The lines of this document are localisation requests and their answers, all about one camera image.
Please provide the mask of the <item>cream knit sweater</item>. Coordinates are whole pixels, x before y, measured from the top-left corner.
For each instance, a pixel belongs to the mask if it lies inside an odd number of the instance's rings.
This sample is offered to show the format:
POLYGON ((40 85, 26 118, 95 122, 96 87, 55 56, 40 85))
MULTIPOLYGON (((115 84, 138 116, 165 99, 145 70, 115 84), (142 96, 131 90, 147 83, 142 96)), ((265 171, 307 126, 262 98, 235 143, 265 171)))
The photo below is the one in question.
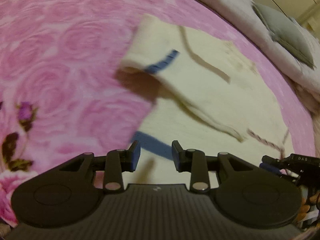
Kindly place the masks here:
POLYGON ((274 93, 231 41, 147 14, 120 68, 159 82, 154 108, 134 135, 141 144, 137 169, 125 183, 188 184, 189 174, 177 172, 172 160, 174 140, 253 165, 264 155, 280 159, 293 152, 274 93))

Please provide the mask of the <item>white striped folded quilt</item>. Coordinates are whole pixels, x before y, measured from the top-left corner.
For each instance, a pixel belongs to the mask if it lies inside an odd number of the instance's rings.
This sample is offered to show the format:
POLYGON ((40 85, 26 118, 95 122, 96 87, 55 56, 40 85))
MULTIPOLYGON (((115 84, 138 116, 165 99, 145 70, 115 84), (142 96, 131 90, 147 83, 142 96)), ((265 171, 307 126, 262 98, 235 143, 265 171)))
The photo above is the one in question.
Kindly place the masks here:
POLYGON ((198 0, 216 11, 249 38, 287 77, 303 88, 319 93, 319 43, 304 28, 294 24, 306 39, 314 68, 299 62, 283 46, 272 40, 269 31, 252 8, 252 0, 198 0))

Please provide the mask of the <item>grey pillow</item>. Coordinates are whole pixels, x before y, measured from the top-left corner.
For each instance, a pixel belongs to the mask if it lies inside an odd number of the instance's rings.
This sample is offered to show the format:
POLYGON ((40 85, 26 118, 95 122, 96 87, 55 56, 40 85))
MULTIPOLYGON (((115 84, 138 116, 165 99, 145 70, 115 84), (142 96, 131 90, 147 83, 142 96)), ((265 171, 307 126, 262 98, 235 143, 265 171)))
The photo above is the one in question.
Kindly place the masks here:
POLYGON ((314 68, 313 56, 307 41, 290 18, 262 4, 253 3, 252 9, 268 29, 274 42, 278 42, 291 55, 309 68, 314 68))

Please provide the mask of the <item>pink rose bed blanket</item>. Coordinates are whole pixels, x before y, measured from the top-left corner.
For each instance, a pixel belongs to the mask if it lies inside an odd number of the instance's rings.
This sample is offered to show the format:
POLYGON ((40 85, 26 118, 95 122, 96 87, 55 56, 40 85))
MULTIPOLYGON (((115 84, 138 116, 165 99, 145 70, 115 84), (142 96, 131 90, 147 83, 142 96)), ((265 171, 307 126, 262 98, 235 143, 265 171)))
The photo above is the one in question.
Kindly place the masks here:
POLYGON ((164 95, 151 76, 118 64, 145 13, 232 41, 280 104, 293 145, 314 155, 311 116, 277 68, 195 0, 1 0, 1 222, 17 225, 13 191, 83 152, 105 155, 139 132, 164 95))

